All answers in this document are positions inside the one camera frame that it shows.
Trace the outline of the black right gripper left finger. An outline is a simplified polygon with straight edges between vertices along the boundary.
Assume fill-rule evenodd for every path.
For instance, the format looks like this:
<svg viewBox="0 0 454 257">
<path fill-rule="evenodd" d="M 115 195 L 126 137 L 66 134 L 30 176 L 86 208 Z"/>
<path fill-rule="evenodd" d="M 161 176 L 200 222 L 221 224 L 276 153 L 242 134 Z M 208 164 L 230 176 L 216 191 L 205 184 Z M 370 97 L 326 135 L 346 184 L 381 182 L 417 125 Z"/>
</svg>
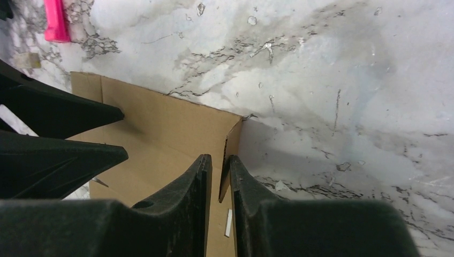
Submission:
<svg viewBox="0 0 454 257">
<path fill-rule="evenodd" d="M 117 200 L 1 201 L 1 256 L 205 256 L 212 159 L 128 207 Z"/>
</svg>

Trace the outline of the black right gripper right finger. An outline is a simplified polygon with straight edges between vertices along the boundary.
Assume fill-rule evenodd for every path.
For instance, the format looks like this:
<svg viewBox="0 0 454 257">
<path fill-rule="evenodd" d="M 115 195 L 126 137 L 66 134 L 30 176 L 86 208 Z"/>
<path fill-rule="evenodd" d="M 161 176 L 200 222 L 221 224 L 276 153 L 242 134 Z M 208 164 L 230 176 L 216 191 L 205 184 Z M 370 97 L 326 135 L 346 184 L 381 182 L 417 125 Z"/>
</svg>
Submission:
<svg viewBox="0 0 454 257">
<path fill-rule="evenodd" d="M 397 210 L 378 200 L 288 200 L 230 156 L 236 256 L 418 256 Z"/>
</svg>

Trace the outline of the pink marker pen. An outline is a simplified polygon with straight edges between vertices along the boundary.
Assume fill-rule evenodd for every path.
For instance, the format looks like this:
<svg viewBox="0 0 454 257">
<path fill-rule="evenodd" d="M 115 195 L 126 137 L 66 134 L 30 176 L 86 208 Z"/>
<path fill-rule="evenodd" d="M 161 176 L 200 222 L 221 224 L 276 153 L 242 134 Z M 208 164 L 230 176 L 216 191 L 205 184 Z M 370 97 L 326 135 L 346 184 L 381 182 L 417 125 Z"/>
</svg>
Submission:
<svg viewBox="0 0 454 257">
<path fill-rule="evenodd" d="M 47 29 L 44 31 L 45 40 L 54 43 L 71 42 L 65 19 L 63 1 L 44 0 L 44 8 L 47 19 Z"/>
</svg>

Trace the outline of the brown cardboard box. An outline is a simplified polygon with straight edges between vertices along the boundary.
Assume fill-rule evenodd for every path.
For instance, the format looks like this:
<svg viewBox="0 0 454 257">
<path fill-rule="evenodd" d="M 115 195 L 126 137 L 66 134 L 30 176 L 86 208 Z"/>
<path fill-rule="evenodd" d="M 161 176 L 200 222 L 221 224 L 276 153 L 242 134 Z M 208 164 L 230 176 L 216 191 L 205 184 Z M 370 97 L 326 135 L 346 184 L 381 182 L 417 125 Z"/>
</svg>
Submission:
<svg viewBox="0 0 454 257">
<path fill-rule="evenodd" d="M 74 140 L 121 146 L 128 159 L 89 182 L 92 199 L 131 206 L 179 177 L 201 154 L 213 162 L 208 256 L 234 256 L 226 236 L 231 197 L 219 201 L 225 155 L 238 152 L 242 118 L 97 74 L 72 72 L 73 94 L 118 107 L 124 119 L 74 136 Z"/>
</svg>

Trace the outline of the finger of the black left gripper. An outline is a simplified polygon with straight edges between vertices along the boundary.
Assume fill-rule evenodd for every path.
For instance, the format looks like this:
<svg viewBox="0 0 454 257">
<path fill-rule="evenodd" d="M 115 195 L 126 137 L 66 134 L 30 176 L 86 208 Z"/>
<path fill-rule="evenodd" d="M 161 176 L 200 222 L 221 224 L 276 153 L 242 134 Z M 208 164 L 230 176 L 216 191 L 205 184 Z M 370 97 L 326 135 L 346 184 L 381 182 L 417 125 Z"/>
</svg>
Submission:
<svg viewBox="0 0 454 257">
<path fill-rule="evenodd" d="M 1 132 L 1 199 L 63 199 L 126 161 L 120 146 Z"/>
<path fill-rule="evenodd" d="M 1 105 L 41 137 L 67 139 L 124 119 L 122 111 L 51 87 L 1 62 Z"/>
</svg>

